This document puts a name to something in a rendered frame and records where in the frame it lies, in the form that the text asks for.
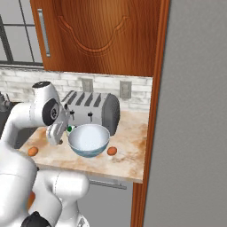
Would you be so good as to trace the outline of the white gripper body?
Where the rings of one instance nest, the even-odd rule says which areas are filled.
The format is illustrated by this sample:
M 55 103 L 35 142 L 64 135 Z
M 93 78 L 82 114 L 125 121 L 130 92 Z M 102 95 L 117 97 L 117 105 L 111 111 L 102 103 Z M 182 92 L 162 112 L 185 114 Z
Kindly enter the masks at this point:
M 51 145 L 58 145 L 62 138 L 64 131 L 67 128 L 67 124 L 63 121 L 53 123 L 46 130 L 46 137 Z

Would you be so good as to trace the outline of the light blue bowl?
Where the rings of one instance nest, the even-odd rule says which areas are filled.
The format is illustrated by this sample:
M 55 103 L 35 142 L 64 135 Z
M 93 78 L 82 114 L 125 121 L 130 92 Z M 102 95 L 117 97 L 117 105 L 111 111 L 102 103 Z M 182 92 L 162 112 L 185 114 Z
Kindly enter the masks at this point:
M 68 135 L 71 149 L 85 158 L 100 155 L 108 146 L 109 140 L 109 130 L 98 124 L 83 124 L 74 128 Z

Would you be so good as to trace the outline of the silver four-slot toaster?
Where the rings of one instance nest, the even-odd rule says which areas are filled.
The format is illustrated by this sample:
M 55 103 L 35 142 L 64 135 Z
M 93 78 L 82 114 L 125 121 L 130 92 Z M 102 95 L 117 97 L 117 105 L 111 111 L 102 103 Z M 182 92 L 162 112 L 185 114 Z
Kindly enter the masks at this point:
M 111 93 L 71 90 L 62 99 L 70 111 L 69 125 L 99 124 L 106 127 L 113 136 L 120 121 L 120 102 Z

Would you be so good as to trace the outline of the grey tap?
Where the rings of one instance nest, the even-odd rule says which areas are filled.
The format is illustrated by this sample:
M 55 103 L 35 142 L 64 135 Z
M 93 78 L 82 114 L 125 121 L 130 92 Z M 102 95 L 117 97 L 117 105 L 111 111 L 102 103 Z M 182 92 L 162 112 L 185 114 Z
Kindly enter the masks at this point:
M 9 99 L 8 95 L 4 95 L 0 91 L 0 112 L 7 112 L 12 108 L 12 102 Z

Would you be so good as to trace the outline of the grey drawer front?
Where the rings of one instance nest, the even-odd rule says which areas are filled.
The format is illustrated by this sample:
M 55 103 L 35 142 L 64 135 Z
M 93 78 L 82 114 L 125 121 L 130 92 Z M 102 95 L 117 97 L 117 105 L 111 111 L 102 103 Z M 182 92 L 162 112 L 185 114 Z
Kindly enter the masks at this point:
M 89 180 L 112 183 L 116 179 L 89 176 Z M 78 200 L 90 227 L 130 227 L 133 183 L 119 181 L 126 190 L 90 184 L 88 194 Z

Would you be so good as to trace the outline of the wooden side panel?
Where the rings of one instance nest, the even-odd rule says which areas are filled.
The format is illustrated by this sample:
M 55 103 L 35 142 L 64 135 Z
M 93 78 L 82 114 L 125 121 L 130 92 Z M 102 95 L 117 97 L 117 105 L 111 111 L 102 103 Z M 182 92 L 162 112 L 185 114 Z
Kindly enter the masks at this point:
M 160 0 L 160 15 L 158 24 L 157 44 L 154 58 L 155 61 L 153 71 L 153 87 L 151 94 L 151 106 L 149 113 L 147 142 L 145 150 L 144 177 L 143 182 L 141 184 L 133 183 L 130 227 L 143 227 L 144 224 L 146 195 L 148 191 L 150 166 L 153 154 L 153 139 L 159 101 L 160 79 L 162 73 L 162 63 L 166 42 L 169 5 L 170 0 Z

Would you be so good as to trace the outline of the wooden cupboard door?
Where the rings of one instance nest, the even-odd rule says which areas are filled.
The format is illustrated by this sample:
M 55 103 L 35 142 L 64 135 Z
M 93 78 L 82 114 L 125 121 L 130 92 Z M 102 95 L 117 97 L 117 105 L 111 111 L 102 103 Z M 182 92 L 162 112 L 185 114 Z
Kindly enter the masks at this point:
M 49 71 L 151 76 L 160 0 L 30 0 Z M 43 9 L 46 57 L 37 9 Z

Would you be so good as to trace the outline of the grey fridge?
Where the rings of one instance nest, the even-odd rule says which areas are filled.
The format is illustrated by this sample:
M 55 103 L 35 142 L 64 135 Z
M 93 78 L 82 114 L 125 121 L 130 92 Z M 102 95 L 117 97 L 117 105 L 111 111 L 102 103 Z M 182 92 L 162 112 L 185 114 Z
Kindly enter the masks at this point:
M 227 227 L 227 0 L 171 0 L 144 227 Z

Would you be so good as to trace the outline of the grey wall outlet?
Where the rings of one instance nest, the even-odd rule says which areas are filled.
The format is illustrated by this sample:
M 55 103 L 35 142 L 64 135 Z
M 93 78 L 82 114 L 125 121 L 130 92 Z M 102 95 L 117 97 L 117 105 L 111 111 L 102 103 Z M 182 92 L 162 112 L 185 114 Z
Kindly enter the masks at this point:
M 120 97 L 131 98 L 131 82 L 120 81 Z
M 93 91 L 93 81 L 91 79 L 82 79 L 82 90 L 84 92 Z

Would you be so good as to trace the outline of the window with dark frame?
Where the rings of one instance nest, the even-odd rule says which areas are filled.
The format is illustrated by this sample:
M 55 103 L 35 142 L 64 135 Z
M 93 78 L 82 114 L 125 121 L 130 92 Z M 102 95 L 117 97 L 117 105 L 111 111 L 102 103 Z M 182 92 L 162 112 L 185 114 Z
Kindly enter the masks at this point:
M 30 0 L 0 0 L 0 64 L 43 65 Z

